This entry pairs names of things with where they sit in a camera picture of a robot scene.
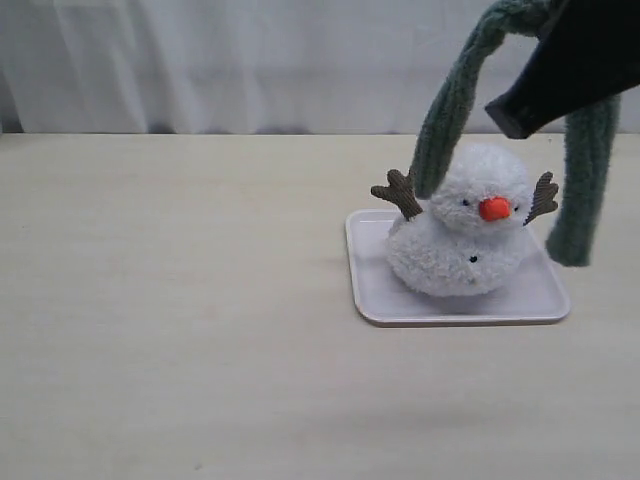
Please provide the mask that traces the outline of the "white backdrop curtain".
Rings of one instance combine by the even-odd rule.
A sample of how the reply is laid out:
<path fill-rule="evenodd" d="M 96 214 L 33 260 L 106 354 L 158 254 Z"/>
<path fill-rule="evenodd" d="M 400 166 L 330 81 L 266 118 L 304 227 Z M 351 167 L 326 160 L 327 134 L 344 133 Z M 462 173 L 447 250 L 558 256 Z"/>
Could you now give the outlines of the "white backdrop curtain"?
<path fill-rule="evenodd" d="M 410 134 L 484 1 L 5 1 L 5 133 Z"/>

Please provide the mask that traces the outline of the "white plush snowman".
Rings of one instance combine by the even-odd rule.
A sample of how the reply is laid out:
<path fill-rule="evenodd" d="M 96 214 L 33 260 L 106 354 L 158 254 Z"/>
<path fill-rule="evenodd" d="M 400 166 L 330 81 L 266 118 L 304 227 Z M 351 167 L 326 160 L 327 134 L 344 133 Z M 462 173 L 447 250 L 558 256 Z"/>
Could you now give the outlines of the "white plush snowman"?
<path fill-rule="evenodd" d="M 526 257 L 526 228 L 558 207 L 552 172 L 530 180 L 521 158 L 488 143 L 459 145 L 435 191 L 418 198 L 415 173 L 391 169 L 370 189 L 393 204 L 386 260 L 413 291 L 470 297 L 503 286 Z"/>

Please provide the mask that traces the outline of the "white square plastic tray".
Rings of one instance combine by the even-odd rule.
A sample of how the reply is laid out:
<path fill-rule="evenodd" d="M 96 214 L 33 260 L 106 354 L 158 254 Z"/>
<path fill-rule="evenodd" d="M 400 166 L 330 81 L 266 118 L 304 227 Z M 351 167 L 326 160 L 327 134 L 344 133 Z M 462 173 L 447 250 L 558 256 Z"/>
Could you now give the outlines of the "white square plastic tray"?
<path fill-rule="evenodd" d="M 406 287 L 388 265 L 384 246 L 397 214 L 360 209 L 345 220 L 353 302 L 381 328 L 456 328 L 553 325 L 571 312 L 569 294 L 532 228 L 526 257 L 506 286 L 475 297 L 431 297 Z"/>

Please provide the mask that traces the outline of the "green knitted scarf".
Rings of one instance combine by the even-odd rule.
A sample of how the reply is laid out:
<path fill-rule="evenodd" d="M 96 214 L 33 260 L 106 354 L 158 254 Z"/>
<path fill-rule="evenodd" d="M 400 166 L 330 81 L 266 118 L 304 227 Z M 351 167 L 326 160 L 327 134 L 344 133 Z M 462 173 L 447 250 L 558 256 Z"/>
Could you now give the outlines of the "green knitted scarf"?
<path fill-rule="evenodd" d="M 485 60 L 509 34 L 538 37 L 553 1 L 497 1 L 480 17 L 433 100 L 421 126 L 411 170 L 414 188 L 428 198 L 449 169 L 474 106 Z M 564 117 L 564 187 L 560 212 L 547 240 L 552 260 L 565 267 L 589 264 L 600 218 L 621 96 Z"/>

